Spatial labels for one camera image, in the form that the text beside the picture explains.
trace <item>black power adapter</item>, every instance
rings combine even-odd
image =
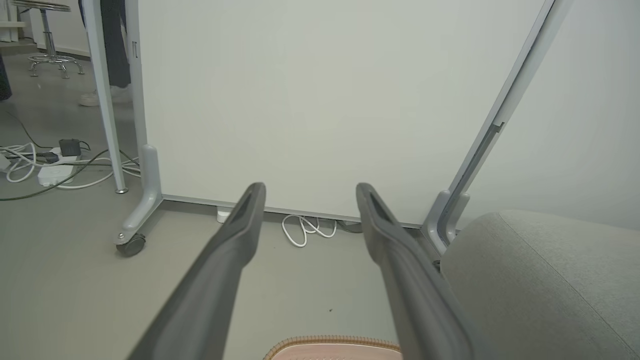
[[[60,140],[58,144],[60,145],[62,156],[80,156],[80,143],[81,141],[78,139]]]

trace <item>dark pants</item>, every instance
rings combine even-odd
[[[127,19],[125,16],[125,0],[101,0],[102,31],[104,32],[104,51],[107,56],[107,70],[109,71],[109,84],[125,87],[131,84],[129,62],[125,52],[122,32],[120,31],[120,19],[125,28]],[[82,0],[78,0],[80,14],[84,22],[84,9]]]

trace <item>metal bracket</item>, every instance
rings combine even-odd
[[[131,240],[138,229],[147,221],[149,216],[162,202],[160,167],[156,148],[149,144],[142,146],[140,158],[144,160],[140,163],[144,192],[136,209],[122,224],[122,232],[113,240],[113,243],[116,245],[121,245]]]
[[[429,210],[420,231],[440,255],[456,237],[456,224],[470,199],[467,190],[471,182],[520,103],[572,3],[573,0],[545,1],[462,166]]]

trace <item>black cable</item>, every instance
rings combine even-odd
[[[33,143],[33,145],[41,148],[41,149],[53,149],[53,147],[51,146],[40,146],[38,145],[38,143],[36,143],[36,140],[34,140],[31,135],[29,134],[29,131],[27,131],[27,128],[24,127],[24,124],[22,123],[22,121],[20,119],[18,119],[16,116],[13,116],[12,113],[10,113],[9,111],[4,111],[5,113],[9,114],[9,116],[11,116],[12,118],[14,118],[17,122],[20,123],[20,126],[22,126],[22,129],[24,130],[24,132],[27,134],[27,136],[29,137],[29,140],[31,140],[31,142]]]
[[[55,189],[56,187],[58,187],[59,185],[64,184],[67,180],[71,179],[72,177],[78,175],[78,173],[80,173],[80,171],[84,170],[87,166],[89,166],[89,164],[91,164],[92,162],[94,162],[100,155],[104,154],[105,152],[107,152],[108,150],[102,151],[100,152],[98,155],[94,156],[93,159],[89,160],[88,163],[84,164],[80,169],[78,169],[76,172],[74,172],[73,174],[71,174],[71,176],[69,176],[68,178],[60,181],[59,183],[50,186],[44,190],[40,190],[39,192],[35,192],[35,193],[30,193],[29,195],[24,195],[24,196],[18,196],[18,197],[7,197],[7,198],[0,198],[0,201],[11,201],[11,200],[21,200],[21,199],[27,199],[29,197],[34,197],[35,195],[40,195],[41,193],[44,192],[48,192],[51,189]]]
[[[132,163],[136,164],[137,166],[140,166],[140,164],[136,161],[133,160],[129,155],[127,155],[124,151],[120,150],[120,154],[123,154],[127,159],[129,159],[129,161],[131,161]]]
[[[347,233],[362,234],[362,224],[347,225],[342,220],[336,220],[335,222],[338,223],[342,230],[345,230]]]
[[[81,165],[81,164],[58,164],[58,165],[69,165],[69,166],[75,167],[75,166],[78,166],[78,165]],[[87,164],[87,165],[90,165],[90,166],[93,166],[93,167],[111,167],[111,164]],[[140,171],[140,169],[133,170],[133,169],[128,168],[127,171]]]

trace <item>white wall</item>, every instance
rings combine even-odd
[[[472,183],[506,208],[640,229],[640,3],[578,0]]]
[[[47,19],[49,20],[51,33],[53,33],[56,50],[63,53],[89,56],[89,43],[87,42],[86,31],[82,23],[77,0],[56,0],[56,2],[71,7],[70,13],[47,11]],[[45,49],[40,10],[31,9],[29,16],[31,18],[34,41],[38,44],[39,49]]]
[[[235,202],[264,181],[269,207],[358,217],[366,181],[421,224],[542,3],[140,0],[163,192]]]

